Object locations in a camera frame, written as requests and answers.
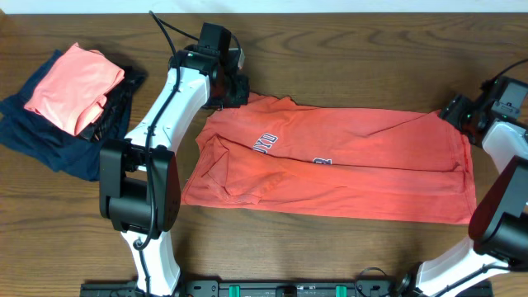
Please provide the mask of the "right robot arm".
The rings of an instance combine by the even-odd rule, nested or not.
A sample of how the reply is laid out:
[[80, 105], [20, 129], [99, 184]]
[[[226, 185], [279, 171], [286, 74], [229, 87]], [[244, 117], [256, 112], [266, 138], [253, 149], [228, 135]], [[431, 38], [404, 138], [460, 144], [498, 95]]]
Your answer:
[[527, 127], [517, 120], [527, 85], [499, 73], [481, 90], [476, 101], [456, 96], [440, 117], [490, 155], [499, 176], [468, 237], [409, 272], [392, 296], [493, 297], [490, 277], [527, 270]]

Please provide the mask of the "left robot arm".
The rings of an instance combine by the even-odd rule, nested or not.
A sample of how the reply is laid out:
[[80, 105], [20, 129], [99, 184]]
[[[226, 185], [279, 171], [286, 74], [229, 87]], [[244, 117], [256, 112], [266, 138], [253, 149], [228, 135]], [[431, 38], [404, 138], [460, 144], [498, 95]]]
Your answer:
[[193, 45], [173, 50], [167, 81], [147, 115], [100, 152], [100, 213], [127, 242], [135, 282], [85, 284], [82, 296], [174, 296], [181, 275], [171, 229], [180, 205], [177, 150], [202, 108], [247, 104], [243, 51], [228, 29], [205, 23]]

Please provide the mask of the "red printed t-shirt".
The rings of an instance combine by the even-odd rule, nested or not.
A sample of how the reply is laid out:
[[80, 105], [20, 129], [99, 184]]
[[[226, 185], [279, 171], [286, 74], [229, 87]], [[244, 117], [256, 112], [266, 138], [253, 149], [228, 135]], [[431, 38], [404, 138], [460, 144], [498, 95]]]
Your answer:
[[211, 115], [187, 205], [467, 224], [469, 141], [437, 113], [301, 106], [252, 94]]

